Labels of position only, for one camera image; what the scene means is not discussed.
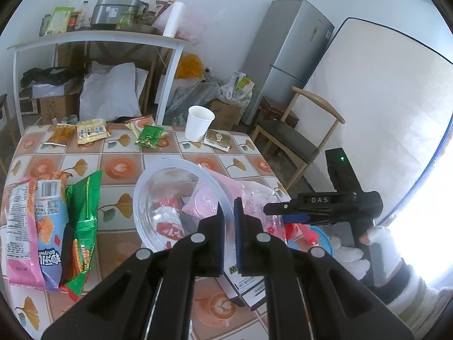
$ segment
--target white shelf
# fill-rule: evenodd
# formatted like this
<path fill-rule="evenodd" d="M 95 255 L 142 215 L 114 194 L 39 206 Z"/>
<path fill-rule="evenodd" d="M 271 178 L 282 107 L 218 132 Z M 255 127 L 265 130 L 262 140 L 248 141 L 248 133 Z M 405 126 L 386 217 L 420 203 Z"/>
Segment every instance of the white shelf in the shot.
<path fill-rule="evenodd" d="M 55 33 L 40 37 L 34 41 L 19 43 L 8 47 L 15 51 L 24 51 L 29 48 L 41 47 L 46 45 L 54 45 L 57 43 L 66 42 L 86 42 L 86 41 L 102 41 L 102 42 L 126 42 L 137 43 L 142 45 L 159 46 L 176 49 L 179 45 L 191 45 L 189 41 L 183 41 L 177 38 L 157 36 L 155 34 L 136 33 L 127 31 L 74 31 L 67 33 Z"/>
<path fill-rule="evenodd" d="M 74 31 L 67 33 L 49 34 L 31 42 L 19 43 L 17 45 L 8 47 L 8 50 L 9 49 L 14 50 L 14 63 L 13 63 L 14 100 L 16 104 L 17 120 L 19 123 L 21 135 L 24 134 L 24 128 L 19 104 L 19 79 L 17 73 L 18 67 L 17 60 L 19 52 L 28 50 L 30 48 L 55 45 L 59 43 L 95 42 L 95 41 L 135 43 L 173 49 L 170 62 L 168 63 L 167 74 L 165 75 L 164 84 L 162 86 L 159 106 L 157 108 L 156 124 L 162 125 L 162 122 L 164 120 L 165 109 L 167 107 L 168 95 L 170 93 L 170 88 L 173 83 L 176 68 L 178 66 L 178 63 L 180 62 L 180 57 L 183 52 L 183 48 L 187 45 L 191 45 L 192 43 L 177 38 L 127 31 Z"/>

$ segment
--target sleeve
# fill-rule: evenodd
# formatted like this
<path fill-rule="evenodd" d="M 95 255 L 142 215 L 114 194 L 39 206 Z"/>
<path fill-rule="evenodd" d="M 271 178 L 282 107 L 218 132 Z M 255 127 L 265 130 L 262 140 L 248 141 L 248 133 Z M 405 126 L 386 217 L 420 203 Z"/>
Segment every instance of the sleeve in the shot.
<path fill-rule="evenodd" d="M 429 332 L 453 296 L 453 288 L 438 291 L 428 286 L 404 260 L 388 283 L 370 290 L 411 328 L 417 340 Z"/>

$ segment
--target clear plastic bowl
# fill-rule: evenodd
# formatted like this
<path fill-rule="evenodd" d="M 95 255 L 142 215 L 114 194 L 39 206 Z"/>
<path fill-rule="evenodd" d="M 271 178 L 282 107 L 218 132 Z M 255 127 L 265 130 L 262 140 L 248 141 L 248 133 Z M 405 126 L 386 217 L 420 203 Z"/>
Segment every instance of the clear plastic bowl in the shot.
<path fill-rule="evenodd" d="M 162 159 L 148 166 L 133 197 L 134 221 L 144 245 L 158 252 L 196 232 L 201 218 L 217 213 L 212 196 L 217 198 L 225 217 L 228 252 L 228 247 L 235 244 L 234 201 L 228 189 L 190 161 Z"/>

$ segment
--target hand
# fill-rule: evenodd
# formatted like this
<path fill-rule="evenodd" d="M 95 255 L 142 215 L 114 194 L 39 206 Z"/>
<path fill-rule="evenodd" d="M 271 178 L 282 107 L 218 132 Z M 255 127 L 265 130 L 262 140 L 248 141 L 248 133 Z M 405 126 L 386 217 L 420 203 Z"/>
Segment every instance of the hand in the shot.
<path fill-rule="evenodd" d="M 331 237 L 330 244 L 334 250 L 334 258 L 346 268 L 356 279 L 361 280 L 370 269 L 370 261 L 362 259 L 363 252 L 359 248 L 342 246 L 339 237 Z"/>
<path fill-rule="evenodd" d="M 369 228 L 359 240 L 365 245 L 379 244 L 386 279 L 381 285 L 385 284 L 398 271 L 402 262 L 401 255 L 396 248 L 390 230 L 382 226 L 373 226 L 372 228 Z"/>

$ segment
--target patterned tablecloth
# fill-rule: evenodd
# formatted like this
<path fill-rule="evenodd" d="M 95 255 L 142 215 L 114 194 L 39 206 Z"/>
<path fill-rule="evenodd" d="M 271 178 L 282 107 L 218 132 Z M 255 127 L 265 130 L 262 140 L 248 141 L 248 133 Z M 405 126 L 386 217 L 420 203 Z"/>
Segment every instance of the patterned tablecloth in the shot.
<path fill-rule="evenodd" d="M 135 136 L 122 124 L 112 125 L 111 137 L 92 144 L 79 146 L 76 137 L 68 147 L 42 144 L 53 134 L 54 127 L 29 127 L 17 146 L 3 191 L 0 238 L 5 241 L 5 201 L 20 178 L 66 170 L 72 173 L 69 184 L 74 184 L 94 171 L 102 170 L 97 245 L 82 296 L 140 248 L 141 241 L 132 216 L 132 196 L 142 171 L 156 160 L 183 158 L 234 179 L 267 185 L 276 191 L 281 201 L 289 200 L 267 162 L 243 133 L 230 132 L 232 147 L 228 153 L 190 143 L 184 137 L 183 129 L 176 127 L 165 127 L 170 135 L 160 141 L 157 150 L 141 148 L 134 145 Z M 1 251 L 1 270 L 11 309 L 29 334 L 39 339 L 73 302 L 66 293 L 10 286 L 5 249 Z M 230 312 L 227 319 L 225 309 Z M 219 312 L 222 312 L 221 317 L 216 316 Z M 227 300 L 214 278 L 196 281 L 192 321 L 195 340 L 268 338 L 266 305 L 253 312 L 235 306 Z"/>

